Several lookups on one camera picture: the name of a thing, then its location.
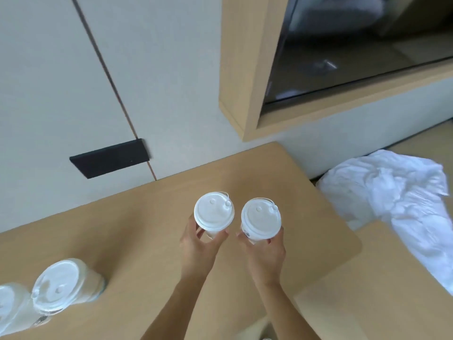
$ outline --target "cup lid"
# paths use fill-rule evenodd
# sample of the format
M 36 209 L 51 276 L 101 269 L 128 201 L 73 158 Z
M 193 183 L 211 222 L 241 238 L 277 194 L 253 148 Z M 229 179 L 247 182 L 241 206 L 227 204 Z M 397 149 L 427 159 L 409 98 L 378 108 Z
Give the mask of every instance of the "cup lid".
M 241 212 L 242 224 L 259 238 L 273 238 L 280 231 L 282 221 L 279 208 L 266 198 L 249 200 Z
M 193 211 L 198 225 L 208 231 L 221 231 L 234 218 L 234 205 L 225 192 L 210 192 L 203 195 Z
M 16 317 L 25 297 L 30 297 L 30 293 L 19 284 L 0 286 L 0 335 Z
M 49 266 L 33 286 L 31 297 L 35 309 L 56 313 L 70 306 L 82 287 L 85 275 L 85 264 L 77 259 L 62 260 Z

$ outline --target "wooden frame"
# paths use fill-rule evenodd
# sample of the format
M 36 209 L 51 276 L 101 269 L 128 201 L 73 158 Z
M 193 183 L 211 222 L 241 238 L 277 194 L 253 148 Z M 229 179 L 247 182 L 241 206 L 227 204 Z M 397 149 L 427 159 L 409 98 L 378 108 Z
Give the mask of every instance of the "wooden frame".
M 222 0 L 219 107 L 243 141 L 453 77 L 453 59 L 337 88 L 260 115 L 288 0 Z

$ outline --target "hand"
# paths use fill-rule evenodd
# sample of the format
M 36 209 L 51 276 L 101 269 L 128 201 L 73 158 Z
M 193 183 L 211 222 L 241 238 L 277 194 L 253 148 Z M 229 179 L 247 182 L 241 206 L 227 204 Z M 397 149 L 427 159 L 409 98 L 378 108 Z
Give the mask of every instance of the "hand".
M 187 221 L 186 228 L 179 245 L 183 252 L 181 277 L 206 279 L 214 266 L 217 252 L 222 243 L 228 238 L 228 231 L 222 230 L 210 242 L 203 242 L 201 236 L 204 229 L 195 222 L 193 214 Z
M 251 244 L 246 234 L 239 232 L 238 240 L 247 255 L 249 272 L 255 285 L 280 285 L 280 273 L 285 260 L 286 250 L 283 244 L 283 228 L 270 241 L 258 241 Z

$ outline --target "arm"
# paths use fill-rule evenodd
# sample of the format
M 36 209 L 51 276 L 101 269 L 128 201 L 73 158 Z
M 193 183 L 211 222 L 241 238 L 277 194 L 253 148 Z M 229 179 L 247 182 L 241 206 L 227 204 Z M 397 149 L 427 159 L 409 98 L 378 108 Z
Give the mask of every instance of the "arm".
M 252 245 L 242 232 L 237 235 L 247 256 L 248 268 L 279 340 L 319 339 L 299 314 L 280 285 L 286 251 L 283 228 L 269 242 Z
M 214 265 L 217 252 L 227 231 L 222 231 L 210 242 L 200 240 L 204 230 L 193 215 L 189 218 L 180 247 L 183 252 L 181 279 L 173 294 L 144 333 L 141 340 L 183 340 L 201 288 Z

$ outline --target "disposable cup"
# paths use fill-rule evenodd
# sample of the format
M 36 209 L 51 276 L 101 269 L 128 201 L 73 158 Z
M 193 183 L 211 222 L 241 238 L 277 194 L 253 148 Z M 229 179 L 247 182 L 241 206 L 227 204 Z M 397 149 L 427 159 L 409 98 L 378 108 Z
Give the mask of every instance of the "disposable cup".
M 104 277 L 80 259 L 49 266 L 37 279 L 32 299 L 43 315 L 57 314 L 72 304 L 92 302 L 105 290 Z
M 253 198 L 242 208 L 241 230 L 253 244 L 273 238 L 281 225 L 279 208 L 268 198 Z
M 34 309 L 25 286 L 17 283 L 0 285 L 0 336 L 40 326 L 49 319 Z
M 196 202 L 193 215 L 209 238 L 227 228 L 234 218 L 234 205 L 226 192 L 207 193 Z

